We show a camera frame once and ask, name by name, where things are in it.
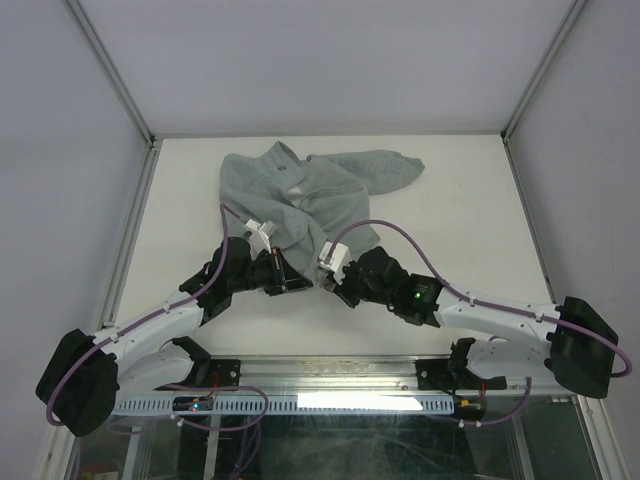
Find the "grey zip-up jacket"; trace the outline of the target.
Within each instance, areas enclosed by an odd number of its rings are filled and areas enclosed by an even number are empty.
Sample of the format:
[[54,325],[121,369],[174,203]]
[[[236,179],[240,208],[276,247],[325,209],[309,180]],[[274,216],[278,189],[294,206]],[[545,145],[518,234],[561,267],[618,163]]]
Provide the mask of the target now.
[[300,159],[278,141],[259,157],[229,154],[220,167],[219,199],[241,218],[229,234],[246,236],[244,222],[272,222],[271,242],[310,281],[321,250],[348,226],[370,218],[370,198],[411,185],[421,159],[395,151],[312,154]]

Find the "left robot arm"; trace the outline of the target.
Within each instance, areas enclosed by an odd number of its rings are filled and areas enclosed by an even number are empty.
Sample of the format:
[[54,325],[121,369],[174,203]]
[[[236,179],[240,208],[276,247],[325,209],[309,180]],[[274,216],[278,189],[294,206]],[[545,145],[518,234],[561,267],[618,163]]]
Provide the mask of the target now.
[[36,386],[47,421],[83,437],[132,397],[167,384],[201,387],[211,357],[191,336],[228,309],[235,294],[261,290],[274,297],[312,285],[279,248],[254,254],[248,240],[224,239],[209,262],[142,317],[61,338]]

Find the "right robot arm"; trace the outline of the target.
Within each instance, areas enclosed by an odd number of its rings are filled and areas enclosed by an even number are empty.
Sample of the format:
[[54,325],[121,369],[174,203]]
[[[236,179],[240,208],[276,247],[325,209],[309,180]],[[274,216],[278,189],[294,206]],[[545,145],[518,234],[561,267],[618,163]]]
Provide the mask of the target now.
[[462,291],[408,273],[382,247],[353,260],[345,245],[327,243],[318,266],[326,288],[351,308],[374,303],[411,325],[478,333],[451,346],[447,374],[459,387],[529,377],[550,379],[585,397],[608,394],[618,336],[582,299],[524,304]]

